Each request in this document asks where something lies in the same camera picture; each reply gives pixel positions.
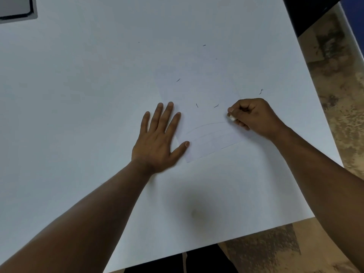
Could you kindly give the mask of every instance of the hand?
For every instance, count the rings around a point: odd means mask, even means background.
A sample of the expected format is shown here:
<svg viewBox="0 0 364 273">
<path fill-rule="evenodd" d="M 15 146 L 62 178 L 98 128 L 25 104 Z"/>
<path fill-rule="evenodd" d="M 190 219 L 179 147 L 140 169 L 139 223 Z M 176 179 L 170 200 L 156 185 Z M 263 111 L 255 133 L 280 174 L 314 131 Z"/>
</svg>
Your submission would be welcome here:
<svg viewBox="0 0 364 273">
<path fill-rule="evenodd" d="M 168 103 L 161 116 L 162 110 L 163 103 L 159 103 L 150 122 L 149 130 L 147 129 L 150 113 L 145 112 L 140 126 L 139 138 L 131 153 L 132 161 L 138 160 L 146 167 L 151 168 L 152 173 L 160 173 L 174 166 L 190 145 L 190 142 L 184 142 L 171 152 L 172 138 L 180 121 L 181 113 L 175 114 L 167 127 L 173 110 L 173 102 Z"/>
<path fill-rule="evenodd" d="M 228 112 L 228 116 L 236 118 L 234 123 L 246 130 L 252 129 L 269 140 L 287 128 L 263 99 L 239 100 L 228 109 Z"/>
</svg>

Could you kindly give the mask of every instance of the forearm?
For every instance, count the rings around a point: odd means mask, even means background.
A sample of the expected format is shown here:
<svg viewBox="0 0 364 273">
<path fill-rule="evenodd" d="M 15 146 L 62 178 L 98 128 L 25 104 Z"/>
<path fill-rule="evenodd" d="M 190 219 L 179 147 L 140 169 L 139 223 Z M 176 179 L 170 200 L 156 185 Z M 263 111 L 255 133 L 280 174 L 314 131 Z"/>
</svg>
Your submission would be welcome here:
<svg viewBox="0 0 364 273">
<path fill-rule="evenodd" d="M 144 165 L 131 162 L 48 225 L 0 272 L 102 272 L 150 176 Z"/>
<path fill-rule="evenodd" d="M 287 128 L 272 142 L 334 242 L 364 269 L 364 181 Z"/>
</svg>

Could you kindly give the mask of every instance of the person's left hand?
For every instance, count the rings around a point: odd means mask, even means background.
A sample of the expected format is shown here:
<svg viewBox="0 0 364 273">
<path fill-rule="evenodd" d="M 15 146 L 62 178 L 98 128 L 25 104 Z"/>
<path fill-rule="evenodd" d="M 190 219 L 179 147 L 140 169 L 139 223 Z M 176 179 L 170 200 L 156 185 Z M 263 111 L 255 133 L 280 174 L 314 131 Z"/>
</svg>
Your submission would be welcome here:
<svg viewBox="0 0 364 273">
<path fill-rule="evenodd" d="M 146 167 L 152 169 L 153 173 L 160 173 L 174 166 L 185 153 L 190 142 L 183 142 L 178 148 L 171 152 L 171 142 L 176 131 L 181 113 L 175 114 L 167 127 L 168 120 L 173 110 L 173 102 L 169 102 L 166 110 L 161 116 L 163 103 L 159 103 L 148 129 L 150 113 L 147 111 L 140 126 L 139 138 L 131 153 L 131 160 L 138 160 Z"/>
</svg>

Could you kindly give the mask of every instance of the black pants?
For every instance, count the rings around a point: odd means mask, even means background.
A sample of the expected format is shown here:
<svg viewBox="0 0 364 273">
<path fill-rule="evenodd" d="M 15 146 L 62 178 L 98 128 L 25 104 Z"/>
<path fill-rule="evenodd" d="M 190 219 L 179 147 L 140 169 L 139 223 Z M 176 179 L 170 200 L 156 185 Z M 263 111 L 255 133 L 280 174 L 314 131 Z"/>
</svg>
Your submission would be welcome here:
<svg viewBox="0 0 364 273">
<path fill-rule="evenodd" d="M 187 273 L 224 272 L 237 273 L 235 266 L 217 244 L 187 252 Z M 182 254 L 166 257 L 125 269 L 125 273 L 168 272 L 183 273 Z"/>
</svg>

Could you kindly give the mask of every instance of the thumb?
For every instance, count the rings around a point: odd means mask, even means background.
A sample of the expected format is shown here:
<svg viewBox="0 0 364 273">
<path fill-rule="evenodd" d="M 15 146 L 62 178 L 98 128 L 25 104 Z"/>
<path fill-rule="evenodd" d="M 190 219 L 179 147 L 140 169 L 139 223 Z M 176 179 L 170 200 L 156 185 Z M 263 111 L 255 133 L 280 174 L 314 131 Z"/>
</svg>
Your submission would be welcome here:
<svg viewBox="0 0 364 273">
<path fill-rule="evenodd" d="M 242 123 L 249 125 L 249 113 L 244 112 L 243 110 L 240 110 L 238 108 L 233 109 L 232 107 L 230 107 L 228 109 L 229 113 L 235 118 L 238 119 L 239 121 L 241 121 Z"/>
<path fill-rule="evenodd" d="M 184 155 L 189 146 L 190 142 L 187 141 L 182 143 L 179 147 L 172 151 L 171 156 L 169 157 L 171 166 L 175 165 L 178 162 L 178 160 L 182 157 L 182 155 Z"/>
</svg>

